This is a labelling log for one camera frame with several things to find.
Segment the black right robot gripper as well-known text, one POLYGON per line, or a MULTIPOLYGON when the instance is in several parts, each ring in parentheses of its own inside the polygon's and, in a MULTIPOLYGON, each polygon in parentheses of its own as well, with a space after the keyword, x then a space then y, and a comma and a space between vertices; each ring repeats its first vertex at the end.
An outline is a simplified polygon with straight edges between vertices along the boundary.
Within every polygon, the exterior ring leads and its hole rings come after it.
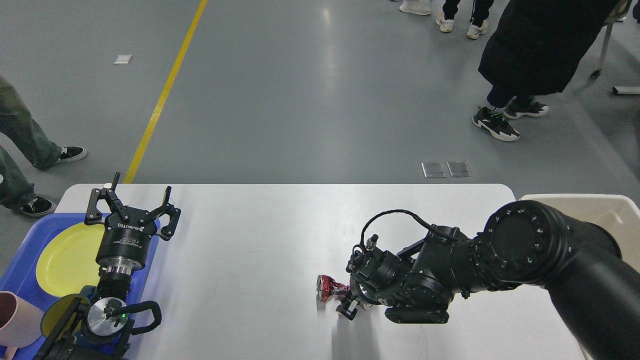
POLYGON ((336 312, 349 321, 358 313, 361 300, 370 305, 397 306, 405 299, 404 278, 410 271, 410 261, 390 251, 373 248, 367 253, 356 250, 347 263, 352 292, 339 298, 336 312))

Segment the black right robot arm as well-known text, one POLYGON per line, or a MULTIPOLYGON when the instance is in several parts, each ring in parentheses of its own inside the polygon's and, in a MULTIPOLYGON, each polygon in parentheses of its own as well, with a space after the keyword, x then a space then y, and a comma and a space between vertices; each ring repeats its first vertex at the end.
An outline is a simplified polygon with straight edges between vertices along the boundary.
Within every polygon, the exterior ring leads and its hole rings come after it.
POLYGON ((429 224, 425 237, 398 253, 361 237, 346 266, 349 285, 317 280, 317 300, 338 296, 352 321, 358 306, 385 306, 397 324, 445 324, 455 294, 546 289, 562 321, 595 360, 639 358, 639 273, 624 262, 613 235, 535 200, 507 203, 473 238, 429 224))

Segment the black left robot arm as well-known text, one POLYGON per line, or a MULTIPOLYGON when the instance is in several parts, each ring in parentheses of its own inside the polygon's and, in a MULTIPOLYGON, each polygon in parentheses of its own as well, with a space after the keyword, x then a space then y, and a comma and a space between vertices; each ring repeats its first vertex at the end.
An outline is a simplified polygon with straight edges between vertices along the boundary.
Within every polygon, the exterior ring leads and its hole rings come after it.
POLYGON ((171 186, 153 210, 124 205, 115 191, 120 176, 117 172, 109 186, 92 190, 84 217, 87 226, 103 227, 97 285, 62 297, 45 312, 40 322, 45 341, 36 360, 121 360, 130 337, 162 323, 158 303, 135 303, 131 285, 135 272, 146 268, 154 238, 173 237, 181 210, 170 202, 171 186))

